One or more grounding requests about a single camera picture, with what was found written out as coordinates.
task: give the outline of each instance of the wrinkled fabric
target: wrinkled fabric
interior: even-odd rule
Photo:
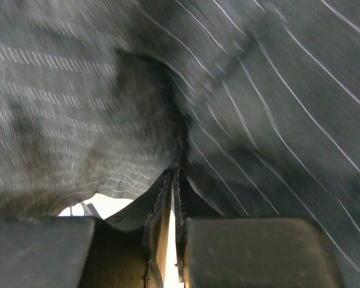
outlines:
[[[0,0],[0,215],[136,198],[184,151],[213,208],[318,221],[360,288],[360,0]]]

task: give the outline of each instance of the pinstriped fabric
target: pinstriped fabric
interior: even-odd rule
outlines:
[[[142,194],[170,98],[211,206],[317,220],[360,287],[360,0],[0,0],[0,214]]]

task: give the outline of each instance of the dark gray fabric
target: dark gray fabric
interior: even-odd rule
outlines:
[[[0,0],[0,215],[137,197],[182,146],[216,210],[314,218],[360,288],[360,0]]]

